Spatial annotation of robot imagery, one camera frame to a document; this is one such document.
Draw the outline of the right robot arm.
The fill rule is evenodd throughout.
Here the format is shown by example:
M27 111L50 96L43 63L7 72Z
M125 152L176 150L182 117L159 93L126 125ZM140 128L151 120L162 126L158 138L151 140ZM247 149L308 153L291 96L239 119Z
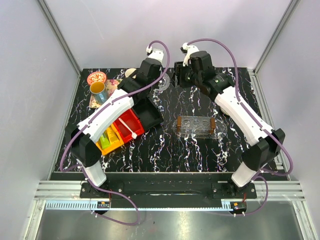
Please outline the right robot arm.
M232 174L228 194L239 198L257 172L279 153L285 139L282 129L273 129L247 104L230 75L216 73L211 55L187 42L180 48L183 61L174 64L174 86L195 86L215 102L240 128L250 147L242 153L242 162Z

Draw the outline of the clear plastic cup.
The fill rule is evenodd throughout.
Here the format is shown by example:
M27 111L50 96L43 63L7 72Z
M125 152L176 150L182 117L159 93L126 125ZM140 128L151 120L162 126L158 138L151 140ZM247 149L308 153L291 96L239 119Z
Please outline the clear plastic cup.
M167 73L165 73L161 80L158 81L157 84L154 85L154 90L158 92L163 92L170 86L170 77Z

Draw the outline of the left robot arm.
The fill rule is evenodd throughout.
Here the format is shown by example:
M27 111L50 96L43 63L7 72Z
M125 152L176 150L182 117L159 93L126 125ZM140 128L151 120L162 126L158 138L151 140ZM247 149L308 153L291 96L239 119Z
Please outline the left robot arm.
M101 135L125 111L147 98L153 85L163 75L162 50L149 49L148 56L140 67L124 78L113 94L85 120L65 128L68 149L83 167L86 177L92 182L91 192L98 198L108 193L107 177L100 166L101 151L96 143Z

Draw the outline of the yellow toothpaste tube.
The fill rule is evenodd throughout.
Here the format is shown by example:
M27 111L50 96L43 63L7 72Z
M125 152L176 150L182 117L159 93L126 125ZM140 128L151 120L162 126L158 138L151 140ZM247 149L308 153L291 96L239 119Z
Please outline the yellow toothpaste tube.
M107 131L108 140L111 145L119 141L117 134L113 131L111 127L108 127L106 131Z

